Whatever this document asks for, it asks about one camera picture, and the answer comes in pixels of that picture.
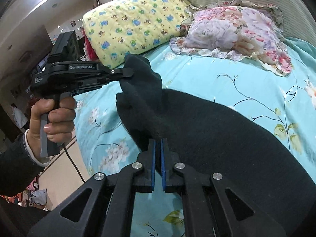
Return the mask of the person's left dark sleeve forearm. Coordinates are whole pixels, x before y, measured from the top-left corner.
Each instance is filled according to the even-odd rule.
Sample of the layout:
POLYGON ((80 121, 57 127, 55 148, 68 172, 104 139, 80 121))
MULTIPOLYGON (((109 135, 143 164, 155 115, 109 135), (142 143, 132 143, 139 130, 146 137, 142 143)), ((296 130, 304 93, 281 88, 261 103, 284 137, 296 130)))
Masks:
POLYGON ((23 192, 49 162, 49 158, 35 157, 26 133, 19 135, 1 154, 1 195, 12 197, 23 192))

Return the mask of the person's left hand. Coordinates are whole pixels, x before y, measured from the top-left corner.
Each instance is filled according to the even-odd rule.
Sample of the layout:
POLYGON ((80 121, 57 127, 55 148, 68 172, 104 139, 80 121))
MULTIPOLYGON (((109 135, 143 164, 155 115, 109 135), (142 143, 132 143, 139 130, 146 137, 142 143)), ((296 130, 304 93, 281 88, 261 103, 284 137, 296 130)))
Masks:
POLYGON ((48 140, 54 143, 66 143, 72 139, 74 129, 75 108, 74 98, 66 97, 54 109, 55 101, 40 99, 31 108, 31 118, 26 140, 34 157, 41 163, 46 161, 40 156, 40 132, 44 131, 48 140))

